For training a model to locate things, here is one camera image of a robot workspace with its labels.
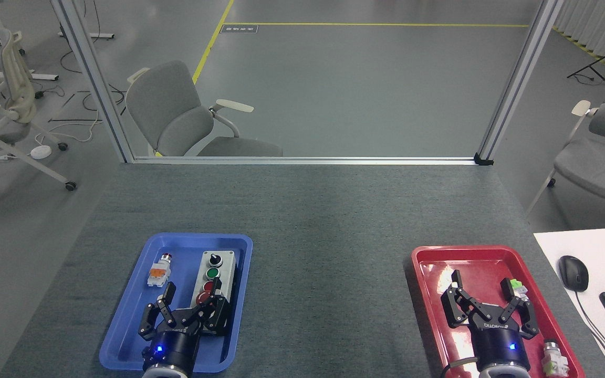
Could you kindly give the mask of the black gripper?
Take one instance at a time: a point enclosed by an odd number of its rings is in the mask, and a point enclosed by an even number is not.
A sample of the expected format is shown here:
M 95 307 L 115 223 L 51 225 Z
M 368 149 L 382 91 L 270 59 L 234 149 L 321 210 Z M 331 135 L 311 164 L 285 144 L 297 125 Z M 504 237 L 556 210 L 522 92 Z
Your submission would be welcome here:
M 199 351 L 200 333 L 223 337 L 231 305 L 222 292 L 220 278 L 204 283 L 195 295 L 193 308 L 197 311 L 171 311 L 176 292 L 173 282 L 166 283 L 162 295 L 144 307 L 139 336 L 150 342 L 142 350 L 146 375 L 191 375 Z M 156 326 L 159 315 L 163 323 Z
M 469 320 L 475 311 L 480 318 L 471 320 L 471 342 L 474 355 L 478 358 L 478 370 L 485 370 L 498 364 L 516 365 L 530 369 L 530 362 L 523 338 L 533 338 L 539 334 L 535 307 L 526 296 L 526 287 L 513 285 L 513 278 L 504 278 L 501 290 L 506 306 L 500 307 L 492 323 L 488 306 L 484 306 L 463 289 L 460 270 L 451 273 L 452 283 L 440 295 L 447 325 L 457 328 Z M 518 311 L 521 325 L 512 318 Z

